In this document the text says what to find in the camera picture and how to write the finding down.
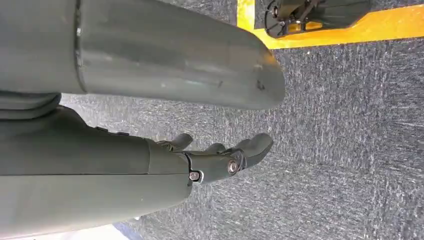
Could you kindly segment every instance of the yellow floor marking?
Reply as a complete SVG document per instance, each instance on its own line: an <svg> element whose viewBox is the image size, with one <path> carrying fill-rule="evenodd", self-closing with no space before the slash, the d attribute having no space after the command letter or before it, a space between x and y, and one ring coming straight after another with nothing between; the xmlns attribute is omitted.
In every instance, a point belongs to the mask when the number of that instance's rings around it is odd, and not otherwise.
<svg viewBox="0 0 424 240"><path fill-rule="evenodd" d="M268 36L263 28L254 29L254 25L255 0L237 0L237 26L255 34L269 49L416 38L424 37L424 4L370 12L349 28L305 32L280 39Z"/></svg>

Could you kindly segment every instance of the white floor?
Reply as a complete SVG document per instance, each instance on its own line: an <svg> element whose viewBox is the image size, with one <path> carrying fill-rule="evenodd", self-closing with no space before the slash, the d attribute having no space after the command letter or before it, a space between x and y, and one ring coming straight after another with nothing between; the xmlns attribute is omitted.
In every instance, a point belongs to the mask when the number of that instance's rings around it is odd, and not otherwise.
<svg viewBox="0 0 424 240"><path fill-rule="evenodd" d="M104 225L79 231L55 233L42 236L19 238L18 240L128 240L113 225Z"/></svg>

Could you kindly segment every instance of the gray carpet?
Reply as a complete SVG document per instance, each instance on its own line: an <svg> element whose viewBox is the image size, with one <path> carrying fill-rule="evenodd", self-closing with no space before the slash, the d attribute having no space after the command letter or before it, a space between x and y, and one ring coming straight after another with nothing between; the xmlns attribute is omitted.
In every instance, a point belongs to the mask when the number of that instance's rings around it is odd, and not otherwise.
<svg viewBox="0 0 424 240"><path fill-rule="evenodd" d="M234 2L174 3L235 23ZM260 165L123 224L144 240L424 239L424 38L274 54L287 83L276 109L63 97L91 126L154 139L186 132L191 148L274 137Z"/></svg>

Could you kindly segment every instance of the scuff mark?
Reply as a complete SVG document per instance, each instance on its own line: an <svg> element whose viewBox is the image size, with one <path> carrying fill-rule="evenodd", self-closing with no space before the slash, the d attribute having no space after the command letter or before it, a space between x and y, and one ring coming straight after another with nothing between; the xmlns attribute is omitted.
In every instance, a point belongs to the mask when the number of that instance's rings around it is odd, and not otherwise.
<svg viewBox="0 0 424 240"><path fill-rule="evenodd" d="M264 84L262 84L262 82L260 80L256 81L256 88L261 90L261 91L265 90L265 86L264 86Z"/></svg>

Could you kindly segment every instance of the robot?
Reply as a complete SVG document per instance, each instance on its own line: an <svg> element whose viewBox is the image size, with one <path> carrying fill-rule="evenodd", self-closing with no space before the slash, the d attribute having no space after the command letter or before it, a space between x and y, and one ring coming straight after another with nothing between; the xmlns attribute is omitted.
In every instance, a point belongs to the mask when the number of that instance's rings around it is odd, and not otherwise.
<svg viewBox="0 0 424 240"><path fill-rule="evenodd" d="M157 0L5 0L0 7L0 239L90 228L175 206L193 184L259 163L273 140L184 150L88 126L61 93L266 109L281 66L251 33Z"/></svg>
<svg viewBox="0 0 424 240"><path fill-rule="evenodd" d="M272 0L265 11L265 31L280 39L292 34L348 28L370 8L370 0Z"/></svg>

